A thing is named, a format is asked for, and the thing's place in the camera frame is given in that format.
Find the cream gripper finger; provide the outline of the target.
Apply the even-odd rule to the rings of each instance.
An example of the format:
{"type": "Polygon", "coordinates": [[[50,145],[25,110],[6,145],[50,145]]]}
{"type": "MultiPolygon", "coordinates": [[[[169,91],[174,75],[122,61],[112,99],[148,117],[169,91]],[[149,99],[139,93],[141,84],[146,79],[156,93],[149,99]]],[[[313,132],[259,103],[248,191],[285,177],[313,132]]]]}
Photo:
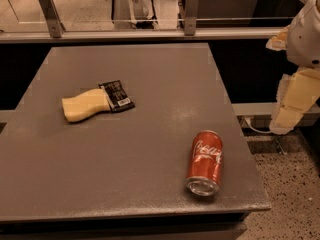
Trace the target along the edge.
{"type": "Polygon", "coordinates": [[[293,130],[319,98],[320,69],[299,67],[293,75],[284,74],[277,90],[270,131],[284,135],[293,130]]]}
{"type": "Polygon", "coordinates": [[[285,51],[287,49],[287,36],[289,27],[284,27],[276,36],[270,38],[266,48],[273,51],[285,51]]]}

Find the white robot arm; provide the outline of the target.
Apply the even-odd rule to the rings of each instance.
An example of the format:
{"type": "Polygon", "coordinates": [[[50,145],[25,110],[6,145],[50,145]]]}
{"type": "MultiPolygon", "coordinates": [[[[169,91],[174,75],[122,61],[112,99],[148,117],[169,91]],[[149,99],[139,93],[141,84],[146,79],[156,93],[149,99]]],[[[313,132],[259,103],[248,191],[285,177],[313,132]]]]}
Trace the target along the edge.
{"type": "Polygon", "coordinates": [[[274,51],[286,51],[287,60],[298,66],[279,82],[269,129],[287,134],[320,98],[320,0],[308,0],[291,24],[266,43],[274,51]]]}

